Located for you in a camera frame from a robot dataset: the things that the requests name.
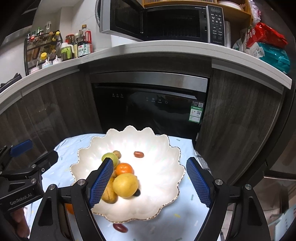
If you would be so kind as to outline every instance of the blue textured pad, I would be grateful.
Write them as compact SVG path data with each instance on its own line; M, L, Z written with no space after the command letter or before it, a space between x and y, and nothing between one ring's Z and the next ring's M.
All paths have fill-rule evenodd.
M89 199L89 204L91 207L94 207L95 204L100 202L112 173L113 161L110 159L91 188L91 197Z
M200 201L209 207L211 204L210 188L190 158L186 162L186 171Z
M30 150L33 147L33 142L31 140L26 140L23 143L18 144L17 146L14 146L10 150L10 156L16 157L20 154L25 153L26 151Z

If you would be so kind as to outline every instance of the scalloped bowl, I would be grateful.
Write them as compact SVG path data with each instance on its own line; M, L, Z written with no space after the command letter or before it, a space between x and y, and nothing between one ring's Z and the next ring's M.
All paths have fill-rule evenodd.
M156 136L149 127L142 131L133 126L127 126L123 131L110 129L104 137L93 137L88 148L79 149L78 163L70 167L75 181L86 179L102 164L102 156L114 150L120 151L120 162L133 167L141 195L118 197L114 204L101 200L92 209L93 213L114 223L149 220L177 199L178 185L185 174L185 168L179 162L180 149L170 146L167 135ZM135 157L134 151L143 152L144 157Z

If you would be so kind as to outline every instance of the metal screw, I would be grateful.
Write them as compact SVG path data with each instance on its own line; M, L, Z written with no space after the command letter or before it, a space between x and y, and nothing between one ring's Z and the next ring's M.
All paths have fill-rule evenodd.
M49 190L54 190L55 189L55 184L51 184L51 185L49 185Z
M222 185L222 184L223 184L223 181L222 181L221 179L216 179L216 180L215 180L215 183L216 183L217 185Z
M82 186L85 183L85 180L84 179L80 179L80 180L78 180L77 183L78 183L79 186Z
M250 184L246 184L245 185L245 188L248 189L248 190L251 190L252 189L252 186Z

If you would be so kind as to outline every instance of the light blue tablecloth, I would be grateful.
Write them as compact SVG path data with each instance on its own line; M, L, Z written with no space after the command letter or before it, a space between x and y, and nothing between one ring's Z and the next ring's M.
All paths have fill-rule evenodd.
M88 147L93 136L102 137L104 134L86 134L68 138L55 148L59 159L42 175L44 191L53 183L58 187L64 187L74 182L70 166L78 162L78 149ZM187 159L196 156L191 140L178 137L169 137L169 140L171 146L180 148L182 165L186 166ZM179 197L164 207L154 219L125 223L128 228L127 233L116 231L112 223L102 216L95 215L95 219L107 241L192 241L209 209L200 202L187 173L180 182L179 189ZM38 200L26 207L26 220L30 229L40 202L41 200ZM69 214L69 220L75 241L82 241L74 215Z

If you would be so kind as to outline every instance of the human hand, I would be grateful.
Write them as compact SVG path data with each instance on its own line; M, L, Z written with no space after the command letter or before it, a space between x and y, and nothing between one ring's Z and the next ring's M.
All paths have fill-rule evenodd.
M11 217L14 221L17 222L17 234L21 238L27 238L30 234L30 229L27 225L27 221L25 219L24 209L20 208L14 212L12 212Z

